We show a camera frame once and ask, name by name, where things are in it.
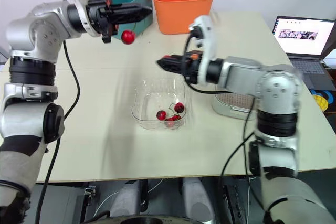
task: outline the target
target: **silver robotic arm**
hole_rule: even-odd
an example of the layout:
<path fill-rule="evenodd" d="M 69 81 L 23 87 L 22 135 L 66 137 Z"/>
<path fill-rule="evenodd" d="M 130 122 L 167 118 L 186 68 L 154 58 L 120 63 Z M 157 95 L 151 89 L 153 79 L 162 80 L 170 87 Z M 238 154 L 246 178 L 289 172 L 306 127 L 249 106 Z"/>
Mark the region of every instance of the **silver robotic arm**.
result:
<path fill-rule="evenodd" d="M 195 38 L 204 51 L 187 52 L 186 45 L 183 56 L 165 56 L 157 63 L 166 71 L 181 73 L 189 86 L 214 83 L 224 91 L 257 99 L 256 140 L 249 144 L 249 168 L 261 178 L 264 223 L 336 223 L 314 191 L 296 179 L 300 73 L 289 65 L 263 66 L 237 57 L 216 59 L 216 44 L 208 41 L 214 39 L 208 16 L 197 18 L 190 31 L 188 41 Z"/>
<path fill-rule="evenodd" d="M 0 222 L 21 223 L 47 144 L 64 132 L 64 111 L 54 104 L 55 64 L 63 41 L 82 33 L 111 42 L 118 25 L 151 13 L 139 4 L 112 0 L 66 0 L 36 6 L 10 23 L 10 83 L 0 106 Z"/>

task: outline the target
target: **orange plastic bin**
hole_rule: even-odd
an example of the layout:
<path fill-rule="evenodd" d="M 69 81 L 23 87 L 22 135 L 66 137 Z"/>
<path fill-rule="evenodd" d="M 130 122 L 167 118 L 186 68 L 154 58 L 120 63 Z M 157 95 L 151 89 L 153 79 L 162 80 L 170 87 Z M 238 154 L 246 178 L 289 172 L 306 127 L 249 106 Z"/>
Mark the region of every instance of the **orange plastic bin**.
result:
<path fill-rule="evenodd" d="M 200 15 L 208 15 L 212 0 L 154 0 L 159 29 L 163 34 L 185 34 Z"/>

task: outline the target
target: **transparent plastic box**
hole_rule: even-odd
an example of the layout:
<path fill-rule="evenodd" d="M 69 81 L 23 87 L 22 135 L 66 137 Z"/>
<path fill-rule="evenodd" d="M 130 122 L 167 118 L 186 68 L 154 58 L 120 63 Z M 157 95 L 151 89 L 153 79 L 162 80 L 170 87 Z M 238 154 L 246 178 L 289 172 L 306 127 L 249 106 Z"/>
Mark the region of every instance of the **transparent plastic box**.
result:
<path fill-rule="evenodd" d="M 185 86 L 181 80 L 170 78 L 143 80 L 135 88 L 132 115 L 141 127 L 148 130 L 177 129 L 184 124 L 186 119 L 188 108 L 185 96 Z M 181 119 L 177 121 L 159 121 L 156 118 L 159 110 L 164 110 L 167 113 L 167 117 L 171 117 L 174 111 L 174 106 L 171 104 L 178 102 L 184 104 L 184 111 L 179 114 Z"/>

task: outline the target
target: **white table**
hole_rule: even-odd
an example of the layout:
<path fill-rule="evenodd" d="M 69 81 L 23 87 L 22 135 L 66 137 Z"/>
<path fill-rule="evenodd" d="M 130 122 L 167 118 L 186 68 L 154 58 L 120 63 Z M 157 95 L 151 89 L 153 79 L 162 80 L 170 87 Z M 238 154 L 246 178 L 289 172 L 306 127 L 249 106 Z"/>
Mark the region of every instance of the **white table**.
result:
<path fill-rule="evenodd" d="M 246 57 L 265 65 L 289 63 L 259 14 L 219 13 L 216 24 L 217 56 Z M 241 142 L 243 121 L 216 114 L 211 95 L 188 92 L 191 104 L 186 124 L 178 130 L 149 131 L 131 115 L 134 87 L 153 77 L 179 78 L 155 63 L 164 55 L 181 54 L 187 35 L 167 36 L 154 22 L 135 43 L 126 46 L 113 39 L 104 44 L 87 34 L 67 41 L 68 51 L 80 81 L 78 105 L 66 120 L 66 130 L 50 181 L 76 182 L 129 178 L 218 175 Z M 0 85 L 8 80 L 8 63 L 0 73 Z M 76 85 L 63 50 L 56 73 L 57 104 L 67 110 Z M 336 167 L 336 138 L 309 90 L 301 95 L 298 128 L 300 170 Z M 249 122 L 248 131 L 255 121 Z M 44 180 L 55 148 L 44 155 L 39 181 Z M 227 174 L 243 174 L 239 151 Z"/>

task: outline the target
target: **cherry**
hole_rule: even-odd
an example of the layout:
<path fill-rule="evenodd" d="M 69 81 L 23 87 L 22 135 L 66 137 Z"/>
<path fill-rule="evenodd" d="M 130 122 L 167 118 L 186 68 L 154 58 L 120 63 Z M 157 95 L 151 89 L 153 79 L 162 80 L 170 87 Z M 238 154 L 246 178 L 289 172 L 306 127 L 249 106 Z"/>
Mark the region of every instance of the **cherry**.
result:
<path fill-rule="evenodd" d="M 167 114 L 164 110 L 160 110 L 160 111 L 157 112 L 156 118 L 159 119 L 160 121 L 163 121 L 163 120 L 165 120 L 166 115 Z"/>
<path fill-rule="evenodd" d="M 174 123 L 173 118 L 167 118 L 167 119 L 165 120 L 165 125 L 166 125 L 168 128 L 173 127 L 174 124 L 175 124 L 175 123 Z"/>
<path fill-rule="evenodd" d="M 135 40 L 135 36 L 136 34 L 134 31 L 126 29 L 121 34 L 121 41 L 126 45 L 132 44 Z"/>
<path fill-rule="evenodd" d="M 177 120 L 181 119 L 181 117 L 180 117 L 180 115 L 174 115 L 172 117 L 172 119 L 173 119 L 173 121 L 177 121 Z"/>
<path fill-rule="evenodd" d="M 177 113 L 182 113 L 184 111 L 184 105 L 180 102 L 178 102 L 175 107 L 174 107 L 174 110 L 177 112 Z"/>

